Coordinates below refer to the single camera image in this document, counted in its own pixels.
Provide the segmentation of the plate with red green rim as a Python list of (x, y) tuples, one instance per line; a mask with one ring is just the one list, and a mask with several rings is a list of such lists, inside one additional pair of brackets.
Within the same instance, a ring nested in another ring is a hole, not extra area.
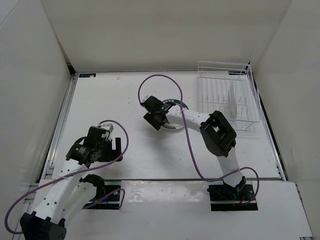
[[(182, 104), (183, 108), (189, 109), (189, 107), (185, 103), (181, 103), (180, 100), (175, 99), (175, 98), (165, 99), (162, 101), (162, 103), (164, 103), (164, 104), (173, 103), (173, 104), (177, 104), (177, 105)], [(178, 132), (178, 131), (182, 130), (184, 127), (180, 124), (165, 123), (162, 126), (162, 128), (165, 130), (171, 131), (171, 132)]]

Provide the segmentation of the white plate with green emblem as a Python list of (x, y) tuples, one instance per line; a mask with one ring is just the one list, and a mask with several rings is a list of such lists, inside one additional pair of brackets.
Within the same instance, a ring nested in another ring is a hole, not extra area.
[(228, 110), (232, 119), (237, 118), (237, 98), (234, 82), (231, 82), (228, 89)]

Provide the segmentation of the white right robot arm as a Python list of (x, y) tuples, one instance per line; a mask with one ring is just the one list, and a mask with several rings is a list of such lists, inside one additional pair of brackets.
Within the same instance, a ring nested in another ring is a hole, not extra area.
[(162, 102), (149, 96), (140, 103), (147, 110), (144, 119), (159, 130), (165, 124), (181, 125), (187, 131), (201, 134), (207, 150), (217, 157), (223, 177), (224, 193), (230, 200), (238, 199), (246, 184), (236, 157), (237, 134), (220, 111), (200, 113), (174, 102)]

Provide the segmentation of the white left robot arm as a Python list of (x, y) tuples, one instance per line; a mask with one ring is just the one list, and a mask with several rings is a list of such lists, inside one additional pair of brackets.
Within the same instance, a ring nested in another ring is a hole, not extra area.
[(26, 240), (65, 239), (67, 226), (81, 210), (104, 204), (124, 191), (107, 186), (96, 174), (86, 174), (95, 162), (123, 159), (121, 138), (111, 138), (113, 129), (110, 123), (91, 126), (86, 136), (74, 142), (56, 182), (32, 213), (24, 213), (19, 221)]

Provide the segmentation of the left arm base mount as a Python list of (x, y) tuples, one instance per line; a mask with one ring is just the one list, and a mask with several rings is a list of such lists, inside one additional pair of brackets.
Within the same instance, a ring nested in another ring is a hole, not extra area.
[(97, 193), (83, 208), (89, 210), (119, 210), (122, 207), (125, 190), (121, 180), (104, 180)]

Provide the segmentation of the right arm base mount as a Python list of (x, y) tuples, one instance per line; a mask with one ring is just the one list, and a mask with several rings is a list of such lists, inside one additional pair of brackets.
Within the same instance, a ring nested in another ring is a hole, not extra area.
[(254, 197), (252, 182), (246, 183), (238, 195), (223, 184), (212, 184), (207, 188), (212, 212), (257, 211), (258, 203)]

